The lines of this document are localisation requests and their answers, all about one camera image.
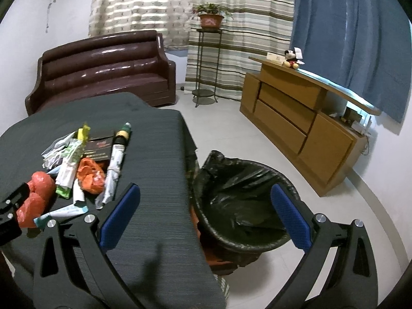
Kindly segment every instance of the tiled floor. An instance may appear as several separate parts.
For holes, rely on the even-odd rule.
[[[267,164],[286,175],[297,188],[302,200],[314,213],[322,212],[334,222],[350,223],[363,220],[374,250],[379,281],[379,300],[382,301],[399,279],[401,272],[395,253],[374,213],[353,185],[345,180],[328,196],[320,198],[293,165],[240,112],[240,103],[219,99],[212,105],[195,108],[190,94],[178,91],[178,102],[173,108],[182,112],[198,147],[202,165],[213,149],[227,157],[250,159]],[[319,293],[326,280],[336,249],[330,251],[310,297]],[[258,261],[237,269],[226,277],[230,285],[228,308],[264,309],[282,288],[299,263],[303,251],[291,241],[264,253]]]

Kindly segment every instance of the brown leather sofa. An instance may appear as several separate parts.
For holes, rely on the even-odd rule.
[[[176,100],[176,65],[155,30],[119,32],[58,46],[38,61],[27,113],[115,92],[131,92],[151,106]]]

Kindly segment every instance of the potted plant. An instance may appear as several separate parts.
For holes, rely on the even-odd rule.
[[[219,4],[201,4],[193,7],[193,14],[200,17],[200,25],[204,29],[219,29],[224,18],[229,16],[229,9]]]

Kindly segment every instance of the dark gray tablecloth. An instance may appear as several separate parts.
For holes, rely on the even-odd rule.
[[[225,308],[190,220],[185,158],[196,146],[180,112],[151,108],[130,93],[45,109],[0,137],[0,194],[42,170],[41,152],[84,122],[92,131],[132,124],[117,191],[122,192],[129,182],[138,184],[141,204],[116,249],[108,252],[131,291],[148,309]],[[52,209],[67,204],[57,199]],[[16,268],[16,283],[30,297],[38,239],[28,237],[24,230],[2,248]],[[79,249],[76,255],[91,292],[101,297]]]

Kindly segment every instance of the striped curtain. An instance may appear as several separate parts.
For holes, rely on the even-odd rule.
[[[89,36],[157,30],[169,49],[187,49],[193,0],[92,0]]]
[[[260,64],[248,59],[267,52],[283,54],[289,49],[293,27],[294,0],[193,0],[193,5],[215,3],[229,8],[231,17],[222,23],[222,45],[216,94],[239,100],[244,76],[258,71]],[[185,88],[196,83],[200,21],[191,24]],[[215,81],[218,34],[205,34],[201,88],[212,89]]]

